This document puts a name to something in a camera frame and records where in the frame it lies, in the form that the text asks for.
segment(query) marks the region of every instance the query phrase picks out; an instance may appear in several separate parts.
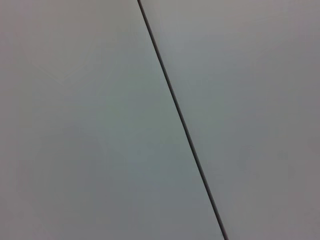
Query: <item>white wall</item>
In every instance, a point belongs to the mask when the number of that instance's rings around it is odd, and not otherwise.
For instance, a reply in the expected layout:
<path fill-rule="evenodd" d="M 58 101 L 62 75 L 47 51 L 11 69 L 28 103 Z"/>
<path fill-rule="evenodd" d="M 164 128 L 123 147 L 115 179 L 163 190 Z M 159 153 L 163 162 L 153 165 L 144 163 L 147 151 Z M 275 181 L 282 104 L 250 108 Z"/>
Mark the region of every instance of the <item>white wall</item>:
<path fill-rule="evenodd" d="M 137 2 L 0 0 L 0 239 L 222 239 Z"/>
<path fill-rule="evenodd" d="M 320 239 L 320 2 L 142 4 L 230 240 Z"/>

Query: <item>gray surface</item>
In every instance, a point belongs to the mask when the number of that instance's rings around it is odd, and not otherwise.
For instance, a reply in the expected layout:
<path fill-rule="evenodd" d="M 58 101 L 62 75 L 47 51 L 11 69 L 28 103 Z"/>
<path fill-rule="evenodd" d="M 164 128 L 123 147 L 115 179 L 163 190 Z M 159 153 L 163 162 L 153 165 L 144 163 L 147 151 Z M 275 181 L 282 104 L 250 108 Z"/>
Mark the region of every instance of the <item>gray surface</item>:
<path fill-rule="evenodd" d="M 0 239 L 222 239 L 135 1 L 0 0 Z"/>
<path fill-rule="evenodd" d="M 320 239 L 320 2 L 142 4 L 230 240 Z"/>

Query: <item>dark line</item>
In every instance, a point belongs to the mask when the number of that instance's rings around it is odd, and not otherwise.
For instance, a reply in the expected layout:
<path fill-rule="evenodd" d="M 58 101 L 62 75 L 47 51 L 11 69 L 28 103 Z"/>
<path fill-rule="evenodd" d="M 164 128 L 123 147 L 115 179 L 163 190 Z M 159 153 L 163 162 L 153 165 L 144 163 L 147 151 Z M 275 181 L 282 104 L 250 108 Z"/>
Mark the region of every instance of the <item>dark line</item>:
<path fill-rule="evenodd" d="M 164 65 L 164 62 L 163 62 L 163 60 L 162 60 L 162 58 L 161 58 L 161 55 L 160 55 L 160 52 L 159 52 L 159 49 L 158 49 L 158 46 L 157 46 L 155 37 L 154 37 L 154 35 L 153 35 L 153 33 L 152 33 L 152 30 L 151 30 L 149 21 L 148 21 L 148 19 L 147 19 L 145 10 L 144 10 L 144 8 L 143 8 L 143 6 L 142 6 L 141 0 L 137 0 L 137 2 L 138 2 L 138 4 L 139 4 L 139 7 L 140 7 L 140 10 L 141 10 L 141 13 L 142 13 L 143 20 L 144 20 L 144 22 L 145 22 L 146 28 L 147 28 L 148 33 L 149 33 L 149 35 L 150 35 L 150 38 L 151 38 L 151 41 L 152 41 L 152 44 L 153 44 L 153 47 L 154 47 L 156 56 L 158 57 L 158 60 L 159 60 L 159 62 L 160 62 L 160 65 L 161 65 L 161 68 L 162 68 L 162 71 L 163 71 L 163 74 L 164 74 L 164 78 L 165 78 L 166 83 L 167 83 L 167 85 L 168 85 L 168 87 L 169 87 L 169 90 L 170 90 L 170 93 L 171 93 L 171 96 L 172 96 L 174 105 L 175 105 L 176 110 L 177 110 L 177 112 L 178 112 L 178 115 L 179 115 L 179 117 L 180 117 L 180 120 L 181 120 L 183 129 L 184 129 L 186 138 L 187 138 L 187 140 L 188 140 L 189 146 L 190 146 L 190 148 L 191 148 L 191 151 L 192 151 L 192 154 L 193 154 L 193 157 L 194 157 L 196 166 L 197 166 L 197 168 L 198 168 L 198 170 L 199 170 L 199 173 L 200 173 L 200 176 L 201 176 L 201 178 L 202 178 L 202 181 L 203 181 L 203 184 L 204 184 L 206 193 L 207 193 L 207 195 L 208 195 L 208 197 L 209 197 L 209 199 L 210 199 L 210 203 L 211 203 L 211 205 L 212 205 L 212 208 L 213 208 L 215 217 L 216 217 L 216 219 L 217 219 L 217 221 L 218 221 L 220 230 L 221 230 L 221 232 L 222 232 L 222 236 L 223 236 L 224 240 L 229 240 L 228 235 L 227 235 L 227 232 L 226 232 L 226 229 L 225 229 L 225 227 L 224 227 L 224 225 L 223 225 L 223 223 L 222 223 L 222 220 L 221 220 L 221 217 L 220 217 L 220 215 L 219 215 L 219 212 L 218 212 L 216 203 L 215 203 L 215 201 L 214 201 L 214 198 L 213 198 L 213 196 L 212 196 L 211 190 L 210 190 L 210 188 L 209 188 L 209 184 L 208 184 L 208 182 L 207 182 L 205 173 L 204 173 L 204 171 L 203 171 L 203 169 L 202 169 L 202 166 L 201 166 L 201 164 L 200 164 L 200 161 L 199 161 L 199 158 L 198 158 L 198 155 L 197 155 L 195 146 L 194 146 L 194 144 L 193 144 L 193 142 L 192 142 L 192 139 L 191 139 L 191 136 L 190 136 L 188 127 L 187 127 L 187 125 L 186 125 L 184 116 L 183 116 L 183 114 L 182 114 L 182 112 L 181 112 L 181 109 L 180 109 L 179 103 L 178 103 L 178 101 L 177 101 L 175 92 L 174 92 L 173 87 L 172 87 L 172 85 L 171 85 L 171 82 L 170 82 L 170 79 L 169 79 L 167 70 L 166 70 L 165 65 Z"/>

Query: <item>diagonal line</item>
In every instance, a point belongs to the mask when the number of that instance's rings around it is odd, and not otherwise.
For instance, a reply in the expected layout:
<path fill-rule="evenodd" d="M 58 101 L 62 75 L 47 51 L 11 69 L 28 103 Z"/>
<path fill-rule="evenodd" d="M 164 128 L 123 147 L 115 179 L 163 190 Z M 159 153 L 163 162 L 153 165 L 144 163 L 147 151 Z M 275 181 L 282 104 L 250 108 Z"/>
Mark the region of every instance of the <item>diagonal line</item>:
<path fill-rule="evenodd" d="M 154 50 L 155 50 L 155 53 L 156 53 L 156 56 L 160 62 L 160 65 L 161 65 L 161 68 L 162 68 L 162 71 L 163 71 L 163 74 L 164 74 L 164 78 L 166 80 L 166 83 L 169 87 L 169 90 L 170 90 L 170 93 L 171 93 L 171 96 L 172 96 L 172 99 L 173 99 L 173 102 L 174 102 L 174 105 L 176 107 L 176 110 L 178 112 L 178 115 L 179 115 L 179 118 L 181 120 L 181 123 L 182 123 L 182 126 L 183 126 L 183 129 L 184 129 L 184 132 L 185 132 L 185 135 L 186 135 L 186 138 L 188 140 L 188 143 L 189 143 L 189 146 L 191 148 L 191 151 L 192 151 L 192 154 L 193 154 L 193 157 L 194 157 L 194 160 L 195 160 L 195 163 L 196 163 L 196 166 L 199 170 L 199 173 L 200 173 L 200 176 L 202 178 L 202 181 L 203 181 L 203 184 L 204 184 L 204 187 L 205 187 L 205 190 L 206 190 L 206 193 L 209 197 L 209 200 L 210 200 L 210 203 L 212 205 L 212 208 L 213 208 L 213 211 L 214 211 L 214 214 L 215 214 L 215 217 L 218 221 L 218 224 L 219 224 L 219 227 L 221 229 L 221 232 L 222 232 L 222 236 L 224 238 L 224 240 L 229 240 L 228 238 L 228 235 L 227 235 L 227 232 L 226 232 L 226 229 L 222 223 L 222 220 L 221 220 L 221 217 L 219 215 L 219 212 L 218 212 L 218 209 L 217 209 L 217 206 L 216 206 L 216 203 L 214 201 L 214 198 L 212 196 L 212 193 L 211 193 L 211 190 L 209 188 L 209 184 L 207 182 L 207 179 L 206 179 L 206 176 L 205 176 L 205 173 L 202 169 L 202 166 L 200 164 L 200 161 L 199 161 L 199 158 L 198 158 L 198 155 L 197 155 L 197 152 L 196 152 L 196 149 L 195 149 L 195 146 L 192 142 L 192 139 L 191 139 L 191 136 L 190 136 L 190 133 L 189 133 L 189 130 L 188 130 L 188 127 L 186 125 L 186 122 L 185 122 L 185 119 L 184 119 L 184 116 L 181 112 L 181 109 L 180 109 L 180 106 L 179 106 L 179 103 L 178 103 L 178 100 L 176 98 L 176 95 L 175 95 L 175 92 L 173 90 L 173 87 L 171 85 L 171 82 L 170 82 L 170 79 L 169 79 L 169 76 L 168 76 L 168 73 L 167 73 L 167 70 L 165 68 L 165 65 L 164 65 L 164 62 L 161 58 L 161 55 L 160 55 L 160 52 L 159 52 L 159 49 L 158 49 L 158 46 L 157 46 L 157 43 L 156 43 L 156 40 L 155 40 L 155 37 L 152 33 L 152 30 L 151 30 L 151 27 L 150 27 L 150 24 L 149 24 L 149 21 L 147 19 L 147 16 L 146 16 L 146 13 L 145 13 L 145 10 L 142 6 L 142 3 L 141 3 L 141 0 L 137 0 L 138 4 L 139 4 L 139 7 L 140 7 L 140 10 L 141 10 L 141 13 L 142 13 L 142 16 L 143 16 L 143 20 L 144 20 L 144 23 L 146 25 L 146 28 L 148 30 L 148 33 L 150 35 L 150 38 L 151 38 L 151 41 L 152 41 L 152 44 L 153 44 L 153 47 L 154 47 Z"/>

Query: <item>white panel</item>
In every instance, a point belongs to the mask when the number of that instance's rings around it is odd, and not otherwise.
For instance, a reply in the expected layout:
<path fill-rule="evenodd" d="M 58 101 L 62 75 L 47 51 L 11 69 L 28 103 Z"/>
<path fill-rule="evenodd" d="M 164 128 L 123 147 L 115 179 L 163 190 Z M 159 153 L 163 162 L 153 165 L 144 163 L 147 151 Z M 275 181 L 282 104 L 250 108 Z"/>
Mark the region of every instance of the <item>white panel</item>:
<path fill-rule="evenodd" d="M 137 2 L 0 0 L 0 239 L 222 239 Z"/>
<path fill-rule="evenodd" d="M 320 1 L 142 5 L 230 240 L 320 239 Z"/>

